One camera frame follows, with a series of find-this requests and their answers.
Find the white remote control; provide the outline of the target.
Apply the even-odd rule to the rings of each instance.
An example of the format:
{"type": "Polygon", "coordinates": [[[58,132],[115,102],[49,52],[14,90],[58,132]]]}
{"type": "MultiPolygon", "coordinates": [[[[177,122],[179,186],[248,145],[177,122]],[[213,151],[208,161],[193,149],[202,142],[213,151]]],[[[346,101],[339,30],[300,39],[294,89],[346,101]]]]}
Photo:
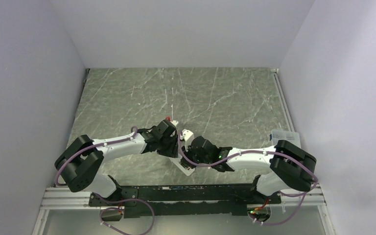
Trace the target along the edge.
{"type": "Polygon", "coordinates": [[[169,158],[169,160],[177,166],[186,176],[190,176],[195,172],[195,168],[190,167],[183,163],[183,158],[179,156],[178,158],[169,158]]]}

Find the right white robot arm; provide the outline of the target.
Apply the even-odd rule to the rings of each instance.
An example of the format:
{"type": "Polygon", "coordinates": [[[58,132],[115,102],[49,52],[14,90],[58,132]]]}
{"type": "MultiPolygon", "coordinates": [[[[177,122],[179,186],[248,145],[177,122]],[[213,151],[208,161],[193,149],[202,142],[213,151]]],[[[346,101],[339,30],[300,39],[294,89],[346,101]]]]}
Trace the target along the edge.
{"type": "Polygon", "coordinates": [[[250,196],[256,203],[264,202],[283,189],[305,194],[319,182],[314,174],[316,158],[287,140],[279,140],[274,146],[260,149],[240,149],[217,147],[202,136],[186,145],[185,138],[180,136],[178,151],[192,167],[210,167],[218,172],[268,170],[267,174],[256,176],[252,183],[250,196]]]}

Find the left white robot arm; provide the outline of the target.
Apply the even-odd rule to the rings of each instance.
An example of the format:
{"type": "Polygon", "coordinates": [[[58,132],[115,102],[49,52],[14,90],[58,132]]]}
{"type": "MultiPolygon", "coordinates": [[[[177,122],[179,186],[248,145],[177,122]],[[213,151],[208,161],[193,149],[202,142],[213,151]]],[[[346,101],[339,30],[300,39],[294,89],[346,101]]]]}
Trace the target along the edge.
{"type": "Polygon", "coordinates": [[[121,199],[121,187],[112,177],[100,172],[104,162],[125,156],[155,152],[176,158],[179,122],[166,118],[158,125],[138,129],[130,134],[109,139],[77,137],[55,161],[54,183],[67,186],[71,192],[90,191],[101,196],[106,204],[116,205],[121,199]]]}

